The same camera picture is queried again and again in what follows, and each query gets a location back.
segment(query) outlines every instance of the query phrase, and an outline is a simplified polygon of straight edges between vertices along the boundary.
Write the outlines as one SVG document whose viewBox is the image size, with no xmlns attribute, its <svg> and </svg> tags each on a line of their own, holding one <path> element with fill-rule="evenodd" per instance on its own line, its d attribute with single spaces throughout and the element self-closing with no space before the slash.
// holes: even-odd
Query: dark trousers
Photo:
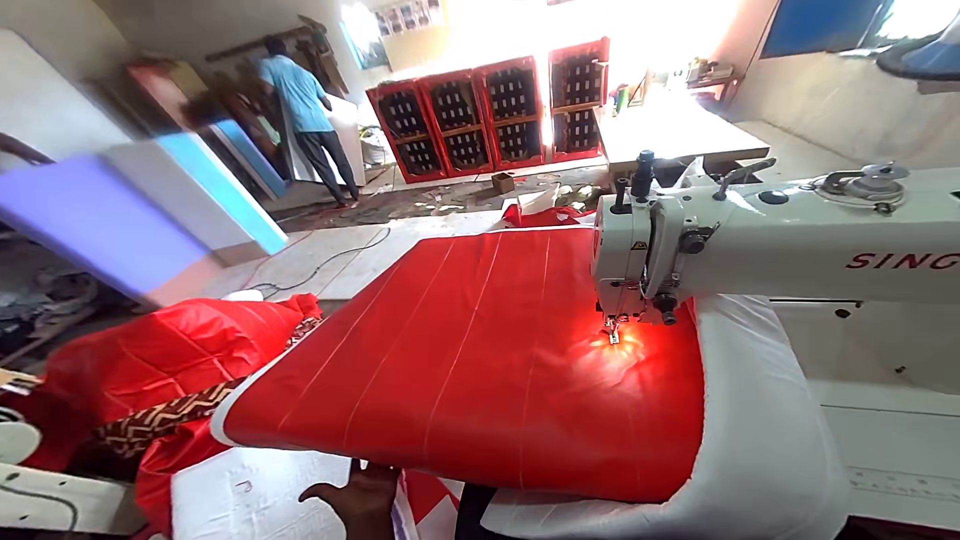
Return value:
<svg viewBox="0 0 960 540">
<path fill-rule="evenodd" d="M 350 190 L 350 196 L 356 201 L 360 198 L 360 190 L 353 181 L 353 171 L 350 169 L 350 163 L 347 161 L 347 154 L 344 153 L 344 147 L 340 144 L 340 137 L 337 132 L 300 132 L 296 134 L 297 144 L 310 160 L 313 168 L 317 169 L 317 174 L 324 181 L 326 188 L 338 203 L 344 204 L 344 194 L 340 192 L 340 186 L 337 185 L 337 179 L 333 176 L 333 169 L 330 168 L 330 162 L 326 159 L 324 148 L 330 153 L 333 162 L 337 164 L 337 170 L 340 171 L 340 178 L 347 183 L 347 189 Z"/>
</svg>

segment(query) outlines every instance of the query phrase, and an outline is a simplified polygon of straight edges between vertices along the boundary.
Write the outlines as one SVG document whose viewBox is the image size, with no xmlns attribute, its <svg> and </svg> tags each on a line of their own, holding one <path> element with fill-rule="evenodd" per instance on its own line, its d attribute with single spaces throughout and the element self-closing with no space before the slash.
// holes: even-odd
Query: poster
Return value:
<svg viewBox="0 0 960 540">
<path fill-rule="evenodd" d="M 373 14 L 381 37 L 444 24 L 441 0 L 408 0 L 377 8 Z"/>
</svg>

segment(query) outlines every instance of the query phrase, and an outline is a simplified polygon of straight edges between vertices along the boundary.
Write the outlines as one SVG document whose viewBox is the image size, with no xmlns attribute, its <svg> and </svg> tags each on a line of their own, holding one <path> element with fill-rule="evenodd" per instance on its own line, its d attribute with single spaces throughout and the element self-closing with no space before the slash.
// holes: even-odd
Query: blue shirt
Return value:
<svg viewBox="0 0 960 540">
<path fill-rule="evenodd" d="M 326 92 L 313 73 L 285 56 L 276 55 L 260 61 L 260 79 L 273 85 L 280 94 L 295 133 L 333 131 L 320 103 Z"/>
</svg>

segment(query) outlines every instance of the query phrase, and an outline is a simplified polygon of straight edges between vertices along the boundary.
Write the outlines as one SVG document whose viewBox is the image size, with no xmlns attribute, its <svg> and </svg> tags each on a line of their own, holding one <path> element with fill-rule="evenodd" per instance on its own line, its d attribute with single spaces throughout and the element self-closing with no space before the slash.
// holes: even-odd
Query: blue window frame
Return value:
<svg viewBox="0 0 960 540">
<path fill-rule="evenodd" d="M 876 32 L 892 0 L 781 0 L 761 58 L 855 49 Z"/>
</svg>

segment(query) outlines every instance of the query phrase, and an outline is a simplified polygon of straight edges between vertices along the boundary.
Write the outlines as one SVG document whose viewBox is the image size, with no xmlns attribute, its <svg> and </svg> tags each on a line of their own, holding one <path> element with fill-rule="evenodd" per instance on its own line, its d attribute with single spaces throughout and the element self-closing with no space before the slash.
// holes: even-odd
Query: purple object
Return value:
<svg viewBox="0 0 960 540">
<path fill-rule="evenodd" d="M 0 219 L 135 299 L 208 253 L 97 156 L 0 176 Z"/>
</svg>

